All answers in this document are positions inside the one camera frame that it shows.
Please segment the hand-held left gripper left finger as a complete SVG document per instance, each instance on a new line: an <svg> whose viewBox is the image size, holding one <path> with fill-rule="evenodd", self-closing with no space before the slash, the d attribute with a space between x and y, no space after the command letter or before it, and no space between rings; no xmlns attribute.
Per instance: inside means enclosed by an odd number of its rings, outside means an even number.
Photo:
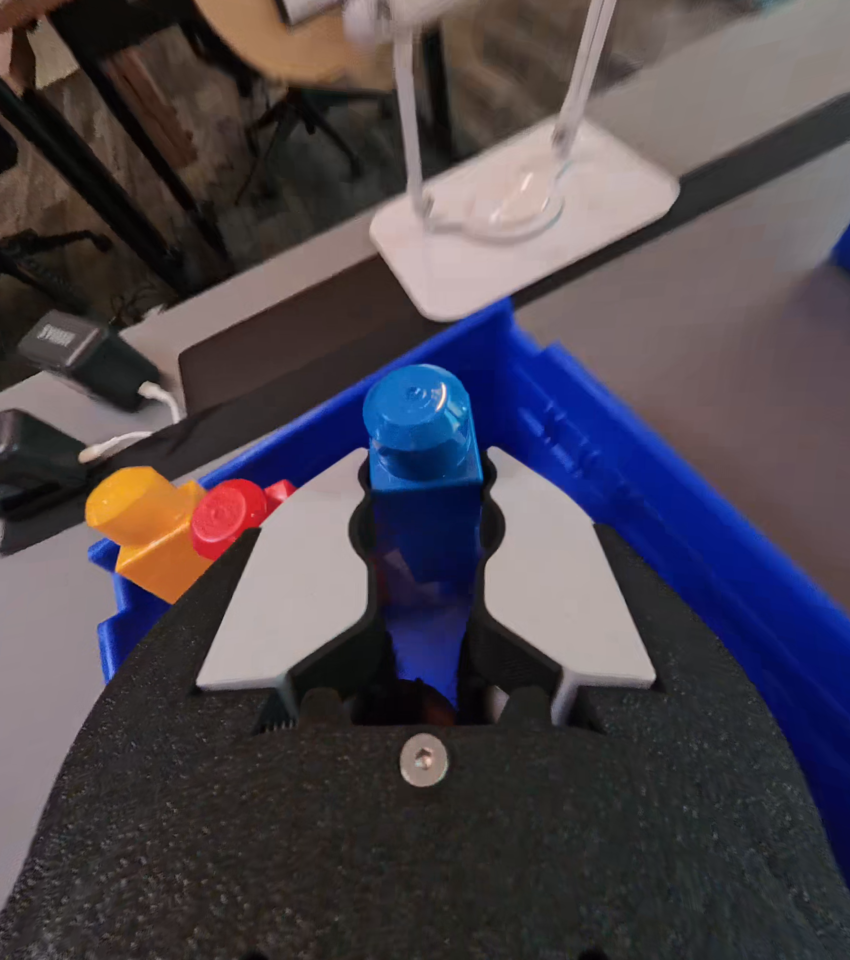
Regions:
<svg viewBox="0 0 850 960"><path fill-rule="evenodd" d="M375 547L369 453L358 448L263 522L196 686L271 690L293 718L312 690L363 694L393 655Z"/></svg>

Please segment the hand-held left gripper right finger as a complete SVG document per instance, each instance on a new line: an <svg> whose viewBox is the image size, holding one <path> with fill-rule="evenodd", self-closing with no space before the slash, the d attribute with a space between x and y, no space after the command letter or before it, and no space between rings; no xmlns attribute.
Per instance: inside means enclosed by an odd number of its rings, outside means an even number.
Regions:
<svg viewBox="0 0 850 960"><path fill-rule="evenodd" d="M595 522L500 447L486 450L474 587L474 675L536 688L565 724L579 690L648 690L657 671Z"/></svg>

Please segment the blue mega block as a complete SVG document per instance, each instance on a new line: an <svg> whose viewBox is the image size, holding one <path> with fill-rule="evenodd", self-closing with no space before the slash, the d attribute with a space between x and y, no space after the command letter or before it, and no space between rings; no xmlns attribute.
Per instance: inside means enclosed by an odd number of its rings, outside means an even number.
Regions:
<svg viewBox="0 0 850 960"><path fill-rule="evenodd" d="M375 564L398 675L455 706L484 485L471 401L449 370L402 366L368 392L362 418Z"/></svg>

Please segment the red mega block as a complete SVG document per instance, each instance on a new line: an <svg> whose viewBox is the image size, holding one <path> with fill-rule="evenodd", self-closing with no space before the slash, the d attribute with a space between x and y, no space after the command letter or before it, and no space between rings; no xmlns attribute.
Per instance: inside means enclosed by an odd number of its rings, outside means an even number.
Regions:
<svg viewBox="0 0 850 960"><path fill-rule="evenodd" d="M217 484L191 515L191 544L195 553L214 562L241 534L261 527L296 490L287 479L269 486L258 486L239 478Z"/></svg>

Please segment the orange mega block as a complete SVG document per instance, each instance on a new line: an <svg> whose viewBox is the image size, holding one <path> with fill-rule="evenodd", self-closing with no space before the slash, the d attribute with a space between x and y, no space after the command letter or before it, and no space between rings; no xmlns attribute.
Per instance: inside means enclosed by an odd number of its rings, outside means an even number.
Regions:
<svg viewBox="0 0 850 960"><path fill-rule="evenodd" d="M173 605L211 566L191 534L193 513L205 496L197 481L177 486L150 466L130 466L91 491L84 519L119 546L119 576Z"/></svg>

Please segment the black power adapter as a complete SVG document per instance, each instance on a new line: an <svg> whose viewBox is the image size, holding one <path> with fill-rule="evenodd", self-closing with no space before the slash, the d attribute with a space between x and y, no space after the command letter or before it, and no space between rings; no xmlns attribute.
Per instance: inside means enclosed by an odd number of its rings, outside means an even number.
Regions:
<svg viewBox="0 0 850 960"><path fill-rule="evenodd" d="M0 412L0 521L17 521L83 492L84 444L21 410Z"/></svg>
<svg viewBox="0 0 850 960"><path fill-rule="evenodd" d="M48 311L24 334L16 351L37 369L124 412L144 404L143 384L162 386L158 367L115 328L58 309Z"/></svg>

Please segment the black tripod stand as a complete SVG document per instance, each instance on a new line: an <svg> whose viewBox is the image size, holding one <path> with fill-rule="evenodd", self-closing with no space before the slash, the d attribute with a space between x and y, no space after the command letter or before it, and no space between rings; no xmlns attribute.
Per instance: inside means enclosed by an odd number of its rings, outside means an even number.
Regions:
<svg viewBox="0 0 850 960"><path fill-rule="evenodd" d="M107 61L154 34L197 18L193 2L0 2L0 38L46 19L219 263L232 268L218 225L159 150L106 69ZM196 291L182 253L166 242L92 148L38 92L16 92L0 75L0 118L37 150L158 279L181 296Z"/></svg>

